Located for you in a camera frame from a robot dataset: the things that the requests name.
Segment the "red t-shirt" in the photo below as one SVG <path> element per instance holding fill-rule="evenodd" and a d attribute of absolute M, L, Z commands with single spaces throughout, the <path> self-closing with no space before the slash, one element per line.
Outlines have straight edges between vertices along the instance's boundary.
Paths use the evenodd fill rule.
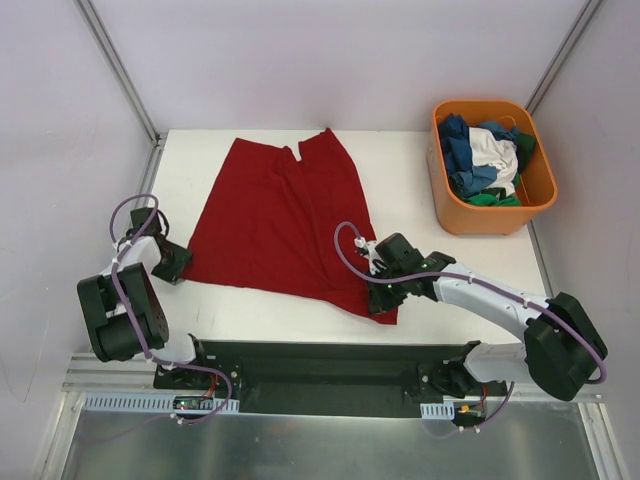
<path fill-rule="evenodd" d="M 237 138 L 207 198 L 188 248 L 186 280 L 321 300 L 383 325 L 397 310 L 372 314 L 368 269 L 349 221 L 376 235 L 357 168 L 334 132 L 299 142 L 299 150 Z"/>

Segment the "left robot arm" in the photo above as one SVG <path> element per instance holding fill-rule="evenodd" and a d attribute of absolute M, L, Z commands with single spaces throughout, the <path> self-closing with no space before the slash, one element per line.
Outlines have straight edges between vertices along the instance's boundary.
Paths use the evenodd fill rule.
<path fill-rule="evenodd" d="M 209 382 L 212 367 L 196 355 L 192 335 L 170 327 L 150 278 L 161 265 L 157 240 L 143 236 L 125 241 L 110 266 L 78 282 L 90 345 L 104 363 L 142 354 L 169 369 L 177 367 L 179 380 L 199 389 Z"/>

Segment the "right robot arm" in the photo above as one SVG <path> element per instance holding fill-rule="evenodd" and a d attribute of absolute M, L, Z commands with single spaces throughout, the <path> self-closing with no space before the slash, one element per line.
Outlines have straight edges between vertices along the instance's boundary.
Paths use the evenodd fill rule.
<path fill-rule="evenodd" d="M 570 401 L 585 385 L 604 382 L 608 350 L 582 304 L 561 292 L 530 295 L 479 276 L 440 252 L 363 251 L 369 262 L 369 309 L 399 307 L 410 296 L 460 307 L 516 337 L 511 344 L 471 341 L 429 375 L 434 389 L 456 398 L 494 381 L 533 383 Z"/>

